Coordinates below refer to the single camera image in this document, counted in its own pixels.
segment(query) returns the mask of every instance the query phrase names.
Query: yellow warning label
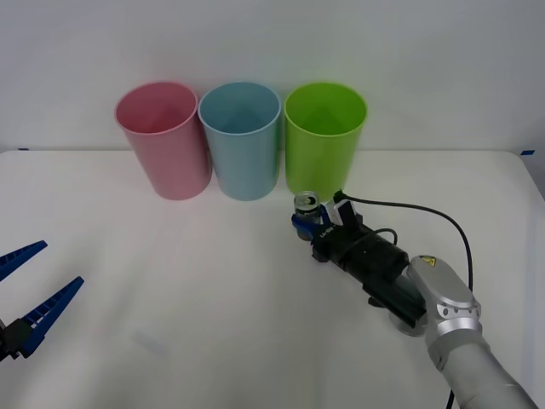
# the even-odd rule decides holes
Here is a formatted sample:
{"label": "yellow warning label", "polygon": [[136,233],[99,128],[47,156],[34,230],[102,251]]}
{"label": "yellow warning label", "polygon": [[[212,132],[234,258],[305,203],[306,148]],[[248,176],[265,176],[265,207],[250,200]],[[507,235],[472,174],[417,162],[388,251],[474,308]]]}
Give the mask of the yellow warning label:
{"label": "yellow warning label", "polygon": [[437,262],[437,259],[435,257],[430,256],[420,256],[420,258],[428,263],[430,266],[435,267],[435,263]]}

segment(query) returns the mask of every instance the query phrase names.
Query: cup rim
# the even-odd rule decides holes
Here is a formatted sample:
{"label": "cup rim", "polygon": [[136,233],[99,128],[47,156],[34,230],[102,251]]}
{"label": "cup rim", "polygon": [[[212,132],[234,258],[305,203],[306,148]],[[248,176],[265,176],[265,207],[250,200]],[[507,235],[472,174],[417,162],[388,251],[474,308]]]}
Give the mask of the cup rim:
{"label": "cup rim", "polygon": [[[203,105],[203,101],[204,99],[213,91],[215,91],[216,89],[218,88],[221,88],[221,87],[224,87],[226,85],[229,85],[229,84],[253,84],[253,85],[259,85],[260,87],[263,87],[265,89],[267,89],[268,91],[272,92],[272,94],[275,96],[277,102],[278,102],[278,111],[276,112],[276,115],[274,115],[274,118],[271,119],[271,121],[262,126],[261,128],[259,128],[258,130],[252,130],[250,132],[244,132],[244,133],[240,133],[240,134],[233,134],[231,132],[224,132],[222,130],[217,130],[216,128],[208,125],[206,123],[206,121],[204,121],[203,117],[201,116],[201,106]],[[198,102],[198,109],[197,109],[197,114],[198,114],[198,118],[200,119],[201,121],[201,124],[203,124],[203,126],[205,126],[206,128],[208,128],[209,130],[213,130],[214,132],[218,133],[218,134],[221,134],[221,135],[228,135],[228,136],[249,136],[249,135],[253,135],[253,134],[256,134],[258,132],[261,132],[262,130],[265,130],[267,129],[269,126],[271,126],[272,124],[274,124],[276,122],[276,120],[278,119],[278,117],[280,116],[280,113],[282,112],[282,100],[280,100],[280,97],[278,96],[277,92],[272,89],[271,87],[268,87],[266,86],[265,84],[260,84],[260,83],[256,83],[254,81],[244,81],[244,80],[240,80],[240,81],[231,81],[229,83],[224,83],[222,85],[218,85],[217,87],[214,87],[213,89],[211,89],[210,91],[208,91],[206,94],[203,95],[203,97],[201,98],[201,101]]]}
{"label": "cup rim", "polygon": [[[351,129],[351,130],[349,130],[347,132],[343,132],[342,134],[334,134],[334,135],[316,134],[314,132],[311,132],[310,130],[305,130],[304,128],[302,128],[301,126],[296,124],[294,122],[294,120],[290,118],[290,115],[288,114],[288,100],[299,89],[310,86],[310,85],[316,85],[316,84],[336,85],[336,86],[342,87],[344,89],[348,89],[349,91],[352,91],[354,94],[356,94],[358,96],[358,98],[364,103],[364,107],[365,107],[365,116],[364,116],[363,120],[361,121],[361,123],[358,126],[354,127],[353,129]],[[284,101],[284,115],[286,117],[286,120],[288,122],[290,122],[290,124],[295,126],[298,130],[301,130],[301,131],[305,132],[306,134],[309,134],[309,135],[312,135],[312,136],[318,136],[318,137],[321,137],[321,138],[338,138],[338,137],[342,137],[342,136],[345,136],[345,135],[348,135],[348,134],[352,134],[357,128],[362,127],[365,124],[365,121],[367,120],[367,117],[369,116],[369,107],[367,106],[367,102],[365,101],[365,98],[363,96],[361,96],[358,91],[356,91],[354,88],[349,87],[348,85],[345,85],[345,84],[342,84],[342,83],[337,83],[335,81],[312,81],[311,83],[306,83],[306,84],[300,85],[299,87],[293,89],[288,94],[288,96],[286,97],[286,101]]]}
{"label": "cup rim", "polygon": [[[193,108],[192,112],[189,114],[189,117],[187,117],[187,119],[185,121],[183,121],[181,124],[177,124],[175,127],[173,128],[169,128],[167,130],[162,130],[161,132],[135,132],[133,130],[130,130],[129,128],[126,128],[125,126],[123,126],[119,120],[118,120],[118,109],[119,109],[119,106],[121,105],[121,103],[123,102],[123,100],[125,98],[127,98],[130,94],[132,94],[133,92],[139,90],[139,89],[142,89],[144,87],[148,87],[150,85],[155,85],[155,84],[173,84],[173,85],[177,85],[177,86],[180,86],[182,88],[185,88],[187,89],[189,92],[191,92],[191,94],[193,95],[193,99],[195,100],[195,107]],[[130,132],[132,135],[142,135],[142,136],[157,136],[157,135],[164,135],[164,134],[168,134],[169,132],[172,132],[173,130],[178,130],[179,128],[181,128],[182,126],[184,126],[185,124],[187,124],[189,121],[192,120],[192,118],[195,116],[195,112],[197,112],[197,108],[198,108],[198,97],[197,97],[197,94],[195,94],[195,91],[193,91],[190,87],[188,87],[187,85],[185,84],[182,84],[182,83],[178,83],[176,81],[151,81],[150,83],[145,83],[145,84],[142,84],[142,85],[139,85],[138,87],[135,87],[129,91],[127,91],[125,94],[123,94],[123,96],[121,98],[119,98],[119,101],[118,103],[116,104],[116,107],[115,109],[113,110],[113,117],[115,118],[116,120],[116,123],[118,124],[118,126],[122,129],[122,130],[126,130],[127,132]]]}

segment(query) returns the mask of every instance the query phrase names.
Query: white tabletop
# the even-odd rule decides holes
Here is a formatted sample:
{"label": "white tabletop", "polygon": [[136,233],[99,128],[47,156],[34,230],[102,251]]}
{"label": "white tabletop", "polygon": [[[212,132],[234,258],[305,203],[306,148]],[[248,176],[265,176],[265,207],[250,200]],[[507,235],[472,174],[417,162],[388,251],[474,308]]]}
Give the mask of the white tabletop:
{"label": "white tabletop", "polygon": [[[454,217],[474,256],[485,337],[545,406],[545,205],[510,153],[358,153],[345,191]],[[131,152],[0,155],[0,255],[49,247],[0,285],[11,322],[77,275],[80,292],[28,360],[0,364],[2,408],[439,408],[448,388],[422,338],[290,225],[284,175],[255,202],[215,179],[183,202],[159,198]],[[410,256],[466,279],[462,240],[416,210],[359,206]]]}

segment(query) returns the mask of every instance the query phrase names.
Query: can lid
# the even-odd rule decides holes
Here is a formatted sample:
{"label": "can lid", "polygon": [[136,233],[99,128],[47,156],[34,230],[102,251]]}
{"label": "can lid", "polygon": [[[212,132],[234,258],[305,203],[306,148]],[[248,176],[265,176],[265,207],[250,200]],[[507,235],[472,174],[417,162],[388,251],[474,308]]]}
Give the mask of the can lid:
{"label": "can lid", "polygon": [[295,208],[301,211],[311,211],[319,207],[318,194],[312,191],[299,192],[293,199]]}

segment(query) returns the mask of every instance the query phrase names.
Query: blue can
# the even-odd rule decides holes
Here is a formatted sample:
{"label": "blue can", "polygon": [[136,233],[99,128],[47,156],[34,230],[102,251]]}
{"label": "blue can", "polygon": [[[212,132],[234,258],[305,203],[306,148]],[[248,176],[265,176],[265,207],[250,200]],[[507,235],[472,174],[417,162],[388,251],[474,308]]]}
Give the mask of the blue can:
{"label": "blue can", "polygon": [[282,103],[272,89],[239,81],[212,89],[198,104],[220,189],[255,200],[278,179]]}

